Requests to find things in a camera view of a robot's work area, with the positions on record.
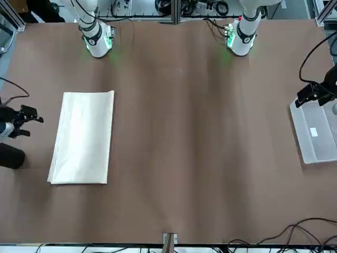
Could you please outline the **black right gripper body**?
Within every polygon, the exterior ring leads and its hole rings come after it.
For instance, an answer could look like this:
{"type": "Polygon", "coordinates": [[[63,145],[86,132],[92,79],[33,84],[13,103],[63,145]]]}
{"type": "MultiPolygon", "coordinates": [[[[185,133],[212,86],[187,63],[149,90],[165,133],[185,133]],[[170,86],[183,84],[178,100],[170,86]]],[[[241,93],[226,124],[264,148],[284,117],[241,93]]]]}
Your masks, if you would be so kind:
{"type": "Polygon", "coordinates": [[[12,122],[16,119],[16,111],[7,105],[2,105],[0,107],[0,121],[1,122],[12,122]]]}

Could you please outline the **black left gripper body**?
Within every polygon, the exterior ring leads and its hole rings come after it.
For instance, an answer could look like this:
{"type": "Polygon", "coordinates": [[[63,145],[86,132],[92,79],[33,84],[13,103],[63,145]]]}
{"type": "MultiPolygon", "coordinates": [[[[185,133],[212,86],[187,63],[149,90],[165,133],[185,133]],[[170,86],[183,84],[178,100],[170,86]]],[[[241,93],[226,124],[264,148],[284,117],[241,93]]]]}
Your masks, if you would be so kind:
{"type": "Polygon", "coordinates": [[[336,91],[336,65],[327,71],[320,88],[324,91],[336,91]]]}

